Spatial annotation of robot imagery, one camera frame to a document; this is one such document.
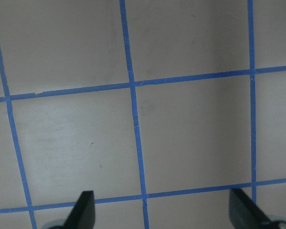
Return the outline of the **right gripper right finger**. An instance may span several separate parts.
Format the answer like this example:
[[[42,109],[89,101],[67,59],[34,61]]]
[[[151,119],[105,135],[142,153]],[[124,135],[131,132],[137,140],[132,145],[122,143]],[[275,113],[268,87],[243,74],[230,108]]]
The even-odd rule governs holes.
[[[235,229],[276,228],[276,223],[240,188],[229,191],[229,219]]]

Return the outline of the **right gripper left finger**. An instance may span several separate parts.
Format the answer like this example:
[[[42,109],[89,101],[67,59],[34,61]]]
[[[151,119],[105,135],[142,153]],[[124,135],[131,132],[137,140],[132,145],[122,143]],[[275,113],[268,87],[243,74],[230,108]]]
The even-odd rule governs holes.
[[[83,191],[63,224],[64,229],[93,229],[95,201],[93,191]]]

